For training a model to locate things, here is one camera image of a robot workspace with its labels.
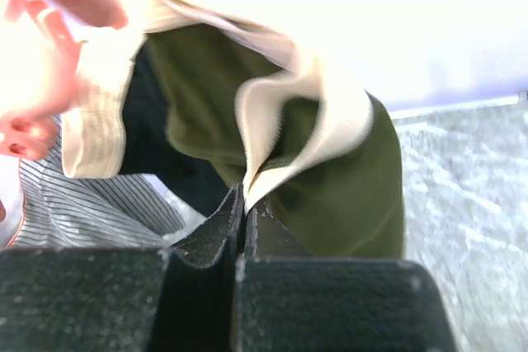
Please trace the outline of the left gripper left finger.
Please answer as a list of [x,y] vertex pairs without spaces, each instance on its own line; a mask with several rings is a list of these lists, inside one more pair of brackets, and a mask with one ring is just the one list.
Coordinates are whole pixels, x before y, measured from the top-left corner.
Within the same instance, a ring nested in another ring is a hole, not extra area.
[[226,351],[243,197],[167,248],[1,254],[4,351]]

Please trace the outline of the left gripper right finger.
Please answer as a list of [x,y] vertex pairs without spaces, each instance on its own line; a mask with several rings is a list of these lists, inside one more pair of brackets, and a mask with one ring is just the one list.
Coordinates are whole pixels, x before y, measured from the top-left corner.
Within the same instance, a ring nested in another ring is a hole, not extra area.
[[408,260],[312,256],[266,203],[235,272],[237,351],[455,350],[431,275]]

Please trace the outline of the olive green underwear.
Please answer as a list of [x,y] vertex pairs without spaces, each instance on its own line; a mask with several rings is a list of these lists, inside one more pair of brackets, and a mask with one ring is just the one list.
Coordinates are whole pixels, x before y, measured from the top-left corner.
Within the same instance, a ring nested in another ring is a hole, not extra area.
[[128,0],[180,153],[265,201],[319,256],[403,254],[400,143],[384,106],[307,21],[257,4]]

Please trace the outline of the black underwear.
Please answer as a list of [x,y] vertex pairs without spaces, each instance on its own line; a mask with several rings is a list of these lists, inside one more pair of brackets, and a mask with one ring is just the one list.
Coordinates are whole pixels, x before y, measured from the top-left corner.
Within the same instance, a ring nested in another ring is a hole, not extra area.
[[152,174],[198,214],[210,216],[229,188],[204,159],[176,150],[167,136],[168,75],[184,96],[211,87],[231,59],[225,35],[205,25],[144,36],[96,29],[82,43],[76,106],[63,114],[64,174],[76,179]]

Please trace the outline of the pink round clip hanger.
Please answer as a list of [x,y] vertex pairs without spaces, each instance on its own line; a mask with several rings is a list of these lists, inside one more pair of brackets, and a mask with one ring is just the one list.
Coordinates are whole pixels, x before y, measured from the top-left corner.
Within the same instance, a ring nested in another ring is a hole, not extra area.
[[67,12],[95,27],[122,27],[117,0],[1,0],[1,153],[40,160],[53,146],[53,117],[76,101],[81,44]]

